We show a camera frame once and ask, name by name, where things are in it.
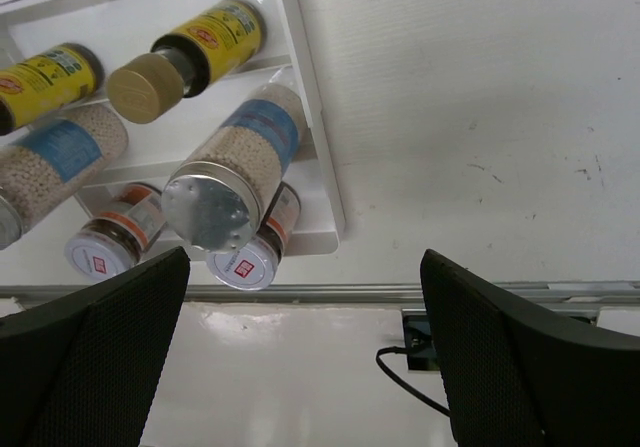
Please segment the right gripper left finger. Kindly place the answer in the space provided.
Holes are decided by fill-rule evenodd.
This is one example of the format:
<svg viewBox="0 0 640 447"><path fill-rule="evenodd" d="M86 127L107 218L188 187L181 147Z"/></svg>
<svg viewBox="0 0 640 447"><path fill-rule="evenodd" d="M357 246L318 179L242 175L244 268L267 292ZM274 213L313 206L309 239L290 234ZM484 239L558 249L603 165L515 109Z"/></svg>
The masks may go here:
<svg viewBox="0 0 640 447"><path fill-rule="evenodd" d="M189 275L178 247L2 318L2 445L139 445Z"/></svg>

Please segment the yellow sauce bottle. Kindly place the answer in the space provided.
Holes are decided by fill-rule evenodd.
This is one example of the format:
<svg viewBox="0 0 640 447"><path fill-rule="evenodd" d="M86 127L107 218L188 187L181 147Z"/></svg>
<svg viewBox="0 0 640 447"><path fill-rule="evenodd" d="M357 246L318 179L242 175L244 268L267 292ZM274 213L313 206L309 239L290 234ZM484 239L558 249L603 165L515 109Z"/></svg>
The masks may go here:
<svg viewBox="0 0 640 447"><path fill-rule="evenodd" d="M8 135L103 85L98 57L77 43L62 43L1 71L1 134Z"/></svg>
<svg viewBox="0 0 640 447"><path fill-rule="evenodd" d="M151 123L246 64L266 38L264 18L253 3L222 0L114 70L107 97L126 120Z"/></svg>

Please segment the short white-lid jar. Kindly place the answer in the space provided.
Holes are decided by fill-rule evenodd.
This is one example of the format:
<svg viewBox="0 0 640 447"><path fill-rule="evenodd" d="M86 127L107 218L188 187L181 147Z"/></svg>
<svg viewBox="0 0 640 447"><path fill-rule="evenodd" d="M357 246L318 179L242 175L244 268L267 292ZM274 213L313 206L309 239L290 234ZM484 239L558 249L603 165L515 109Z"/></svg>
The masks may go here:
<svg viewBox="0 0 640 447"><path fill-rule="evenodd" d="M208 254L209 271L237 290L267 288L274 281L300 213L298 195L282 182L256 235L236 252Z"/></svg>
<svg viewBox="0 0 640 447"><path fill-rule="evenodd" d="M77 272L103 281L139 264L165 225L160 191L130 183L68 240L64 255Z"/></svg>

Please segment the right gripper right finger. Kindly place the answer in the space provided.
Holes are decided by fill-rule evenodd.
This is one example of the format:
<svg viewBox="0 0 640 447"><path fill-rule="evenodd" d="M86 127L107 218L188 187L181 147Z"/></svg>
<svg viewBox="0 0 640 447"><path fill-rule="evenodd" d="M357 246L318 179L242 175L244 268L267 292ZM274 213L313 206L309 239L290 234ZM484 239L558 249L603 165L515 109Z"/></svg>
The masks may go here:
<svg viewBox="0 0 640 447"><path fill-rule="evenodd" d="M459 445L638 445L638 337L560 315L431 249L420 279Z"/></svg>

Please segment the tall peppercorn jar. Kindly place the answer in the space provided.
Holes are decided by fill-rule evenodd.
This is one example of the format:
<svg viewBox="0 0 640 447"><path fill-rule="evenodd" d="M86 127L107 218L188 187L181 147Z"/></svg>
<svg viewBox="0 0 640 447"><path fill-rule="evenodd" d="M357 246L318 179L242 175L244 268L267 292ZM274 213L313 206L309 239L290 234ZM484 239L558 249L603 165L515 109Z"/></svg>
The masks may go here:
<svg viewBox="0 0 640 447"><path fill-rule="evenodd" d="M191 246L233 252L257 233L307 128L296 90L270 82L246 98L172 173L168 226Z"/></svg>
<svg viewBox="0 0 640 447"><path fill-rule="evenodd" d="M1 148L1 248L17 242L120 157L126 127L99 104L66 110Z"/></svg>

